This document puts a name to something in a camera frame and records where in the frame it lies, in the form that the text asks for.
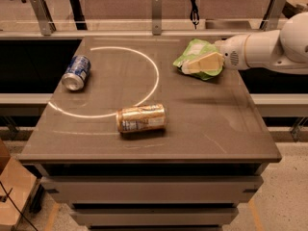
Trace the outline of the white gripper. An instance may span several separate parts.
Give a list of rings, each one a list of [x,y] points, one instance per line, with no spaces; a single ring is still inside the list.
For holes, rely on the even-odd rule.
[[[248,70],[245,59],[245,43],[248,35],[237,35],[228,39],[217,40],[215,47],[218,52],[206,53],[182,64],[182,72],[194,74],[219,70],[223,65],[228,69]]]

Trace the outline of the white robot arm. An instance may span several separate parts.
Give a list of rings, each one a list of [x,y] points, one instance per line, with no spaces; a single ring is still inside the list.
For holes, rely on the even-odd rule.
[[[265,68],[288,74],[308,71],[308,13],[290,18],[281,30],[237,35],[215,42],[218,52],[204,53],[184,61],[182,71],[195,74],[203,70],[248,70]]]

